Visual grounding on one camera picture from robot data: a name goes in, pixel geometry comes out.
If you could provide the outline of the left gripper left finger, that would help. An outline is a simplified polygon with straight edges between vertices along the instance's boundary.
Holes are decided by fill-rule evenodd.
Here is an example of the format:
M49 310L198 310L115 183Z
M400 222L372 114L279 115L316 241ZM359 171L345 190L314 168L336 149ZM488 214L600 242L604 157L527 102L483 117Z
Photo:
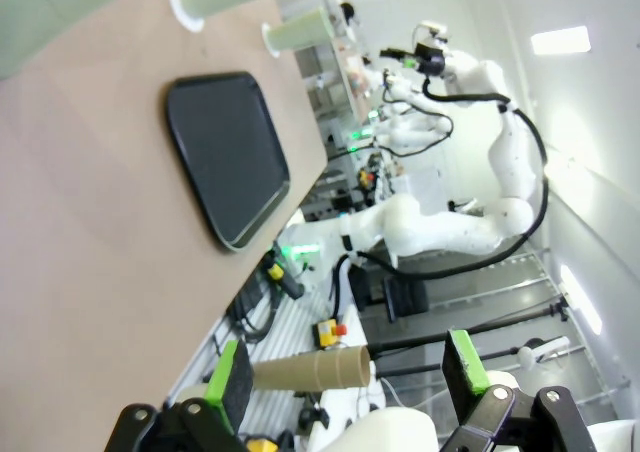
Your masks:
M249 452L239 438L253 388L246 344L225 346L204 394L157 409L122 409L104 452Z

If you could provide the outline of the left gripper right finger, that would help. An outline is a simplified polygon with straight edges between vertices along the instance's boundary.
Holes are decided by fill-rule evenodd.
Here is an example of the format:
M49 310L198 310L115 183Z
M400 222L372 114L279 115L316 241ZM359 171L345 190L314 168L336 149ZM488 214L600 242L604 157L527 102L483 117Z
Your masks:
M527 395L516 386L493 385L465 330L450 330L444 355L460 368L442 370L458 419L440 452L597 452L570 390L562 386Z

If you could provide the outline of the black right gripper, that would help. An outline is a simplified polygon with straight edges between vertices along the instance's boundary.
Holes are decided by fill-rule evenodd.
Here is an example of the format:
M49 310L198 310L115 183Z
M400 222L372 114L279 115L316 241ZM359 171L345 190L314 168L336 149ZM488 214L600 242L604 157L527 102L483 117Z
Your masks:
M386 48L379 52L379 56L414 56L402 61L403 68L417 68L423 75L442 75L445 71L446 60L444 51L439 47L429 46L418 42L413 52L397 48Z

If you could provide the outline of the white plastic knob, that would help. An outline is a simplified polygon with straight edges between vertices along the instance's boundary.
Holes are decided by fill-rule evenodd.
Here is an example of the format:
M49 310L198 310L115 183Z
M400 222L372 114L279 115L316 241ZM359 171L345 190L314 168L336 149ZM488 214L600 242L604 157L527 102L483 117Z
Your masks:
M549 340L539 338L530 339L520 347L516 356L519 364L527 370L534 368L542 358L567 349L570 340L566 336L559 336Z

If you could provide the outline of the brown cardboard tube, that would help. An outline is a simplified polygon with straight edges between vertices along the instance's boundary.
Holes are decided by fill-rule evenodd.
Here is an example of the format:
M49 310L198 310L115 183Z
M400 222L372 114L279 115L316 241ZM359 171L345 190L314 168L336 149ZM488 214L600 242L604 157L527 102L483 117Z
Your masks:
M365 387L371 380L365 346L309 352L255 363L253 385L260 390L323 392Z

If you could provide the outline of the grey slotted aluminium platform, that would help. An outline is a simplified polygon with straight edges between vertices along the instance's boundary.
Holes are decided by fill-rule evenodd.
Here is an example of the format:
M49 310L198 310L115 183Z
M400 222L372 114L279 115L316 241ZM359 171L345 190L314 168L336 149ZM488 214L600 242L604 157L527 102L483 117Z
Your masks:
M329 314L332 308L329 286L330 280L326 278L296 301L284 297L270 332L260 342L248 346L251 360L261 362L314 350L312 326ZM359 313L353 304L345 271L341 272L341 297L341 319L346 323L348 333L339 340L338 345L365 345L367 339ZM205 335L193 358L170 389L167 401L175 402L184 389L201 383L217 364L226 343L240 338L244 331L250 332L264 325L269 312L269 298L264 297L241 325L236 325L226 316L220 317Z

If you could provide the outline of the yellow emergency stop box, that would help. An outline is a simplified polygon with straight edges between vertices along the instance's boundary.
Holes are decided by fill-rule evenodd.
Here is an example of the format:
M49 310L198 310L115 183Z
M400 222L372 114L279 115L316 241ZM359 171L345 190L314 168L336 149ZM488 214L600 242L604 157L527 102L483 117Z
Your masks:
M329 319L314 324L311 331L315 346L319 349L326 349L338 344L347 335L348 328L335 319Z

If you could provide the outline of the ceiling light panel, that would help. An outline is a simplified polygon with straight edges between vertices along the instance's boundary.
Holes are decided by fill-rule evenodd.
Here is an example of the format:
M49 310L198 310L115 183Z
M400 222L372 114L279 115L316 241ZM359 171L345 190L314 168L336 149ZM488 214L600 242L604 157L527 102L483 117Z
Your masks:
M531 37L533 53L537 56L588 53L591 41L586 26L541 32Z

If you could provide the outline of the black plastic serving tray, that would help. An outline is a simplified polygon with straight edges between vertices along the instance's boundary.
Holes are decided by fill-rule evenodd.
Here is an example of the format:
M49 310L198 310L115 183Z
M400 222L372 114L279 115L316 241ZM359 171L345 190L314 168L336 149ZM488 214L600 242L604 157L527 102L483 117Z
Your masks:
M209 230L229 250L247 247L290 188L258 81L248 72L179 78L166 92L165 117Z

